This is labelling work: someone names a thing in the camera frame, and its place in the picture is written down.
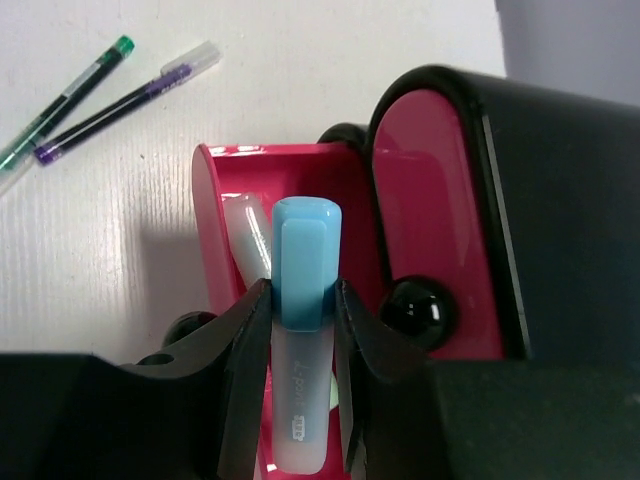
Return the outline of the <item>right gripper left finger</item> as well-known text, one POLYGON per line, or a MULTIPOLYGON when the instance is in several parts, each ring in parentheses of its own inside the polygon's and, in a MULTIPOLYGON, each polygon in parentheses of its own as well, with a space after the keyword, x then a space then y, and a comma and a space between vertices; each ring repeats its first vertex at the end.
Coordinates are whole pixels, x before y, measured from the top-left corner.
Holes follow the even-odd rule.
POLYGON ((272 285, 261 279, 223 314, 122 370, 171 401, 164 438, 188 450, 202 479, 250 479, 260 433, 271 335, 272 285))

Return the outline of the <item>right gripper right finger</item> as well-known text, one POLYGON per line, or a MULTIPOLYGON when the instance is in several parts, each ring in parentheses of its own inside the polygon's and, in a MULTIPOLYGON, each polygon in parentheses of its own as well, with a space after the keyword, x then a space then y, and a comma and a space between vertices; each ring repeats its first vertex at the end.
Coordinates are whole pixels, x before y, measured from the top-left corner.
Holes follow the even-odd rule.
POLYGON ((435 400, 426 356, 335 286, 335 365, 343 465, 352 475, 429 475, 435 400))

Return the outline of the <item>pink drawer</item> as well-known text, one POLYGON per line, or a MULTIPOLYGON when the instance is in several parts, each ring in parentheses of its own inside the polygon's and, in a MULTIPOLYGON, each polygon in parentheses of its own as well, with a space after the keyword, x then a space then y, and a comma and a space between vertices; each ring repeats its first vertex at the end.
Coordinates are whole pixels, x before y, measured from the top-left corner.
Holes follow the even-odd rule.
POLYGON ((443 285, 457 328, 434 355, 504 355, 482 225, 460 115, 433 90, 401 96, 377 127, 372 167, 393 278, 443 285))
POLYGON ((271 270, 271 211, 291 196, 330 199, 342 210, 340 274, 364 305, 385 291, 372 187, 364 160, 339 144, 199 146, 192 198, 213 312, 224 313, 271 270))

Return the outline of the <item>green highlighter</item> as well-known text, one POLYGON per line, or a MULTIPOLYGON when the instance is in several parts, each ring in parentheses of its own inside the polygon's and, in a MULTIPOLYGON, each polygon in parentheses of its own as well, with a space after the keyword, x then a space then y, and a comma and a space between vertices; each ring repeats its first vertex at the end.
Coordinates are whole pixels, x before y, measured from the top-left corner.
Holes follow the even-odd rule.
POLYGON ((251 193, 223 201, 230 250, 244 286, 271 278, 272 228, 260 200, 251 193))

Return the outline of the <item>blue highlighter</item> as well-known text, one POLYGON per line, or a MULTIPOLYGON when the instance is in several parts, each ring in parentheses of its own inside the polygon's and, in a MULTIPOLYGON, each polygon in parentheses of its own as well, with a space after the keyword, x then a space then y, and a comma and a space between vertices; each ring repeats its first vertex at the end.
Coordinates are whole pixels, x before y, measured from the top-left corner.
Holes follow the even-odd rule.
POLYGON ((327 456, 342 212, 328 199, 287 197, 272 225, 273 459, 313 475, 327 456))

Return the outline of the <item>pink bottom drawer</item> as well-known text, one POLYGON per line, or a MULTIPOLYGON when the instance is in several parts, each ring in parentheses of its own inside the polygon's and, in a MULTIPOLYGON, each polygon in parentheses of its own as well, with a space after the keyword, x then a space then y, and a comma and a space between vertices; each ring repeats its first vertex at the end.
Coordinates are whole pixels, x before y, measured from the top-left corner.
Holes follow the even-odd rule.
POLYGON ((224 313, 271 270, 271 211, 291 196, 330 199, 342 210, 340 274, 364 305, 385 291, 372 187, 364 160, 339 144, 199 146, 192 198, 213 312, 224 313))

